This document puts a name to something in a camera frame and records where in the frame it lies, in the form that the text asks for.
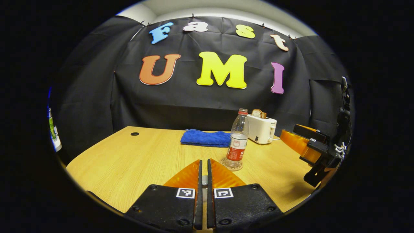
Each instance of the toaster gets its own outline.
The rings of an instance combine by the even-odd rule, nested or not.
[[[247,115],[249,119],[249,138],[258,144],[268,144],[273,141],[277,121],[275,119]]]

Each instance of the red bottle label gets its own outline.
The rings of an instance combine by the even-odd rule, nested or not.
[[[243,158],[246,149],[247,139],[236,139],[231,137],[227,158],[233,161],[239,161]]]

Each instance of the black curtain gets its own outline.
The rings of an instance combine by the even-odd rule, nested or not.
[[[208,31],[183,31],[194,21],[208,23]],[[167,22],[174,23],[168,37],[151,44],[149,32]],[[255,38],[238,36],[238,24],[252,27]],[[289,51],[279,49],[271,34],[284,39]],[[246,57],[247,88],[219,86],[213,74],[212,86],[198,85],[203,63],[199,54],[204,51],[217,53],[223,63],[234,54]],[[173,53],[181,57],[168,82],[145,85],[140,81],[144,57],[161,57],[153,69],[154,75],[160,75],[164,56]],[[281,95],[270,90],[271,62],[284,66]],[[294,124],[334,136],[342,106],[340,83],[347,75],[319,36],[291,39],[253,23],[222,17],[171,19],[147,27],[116,16],[91,32],[70,55],[52,87],[51,106],[62,150],[70,159],[126,126],[227,131],[239,108],[249,112],[258,108],[276,119],[277,136],[282,129],[292,131]]]

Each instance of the folded blue cloth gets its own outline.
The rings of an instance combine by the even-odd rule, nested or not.
[[[196,146],[228,147],[230,143],[230,133],[218,131],[207,133],[197,129],[186,129],[181,137],[181,144]]]

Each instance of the green bottle label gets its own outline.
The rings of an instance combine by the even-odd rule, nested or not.
[[[51,117],[51,118],[49,118],[49,125],[50,125],[50,127],[51,127],[52,138],[53,138],[53,139],[56,139],[55,129],[53,128],[53,120],[52,120],[52,117]]]

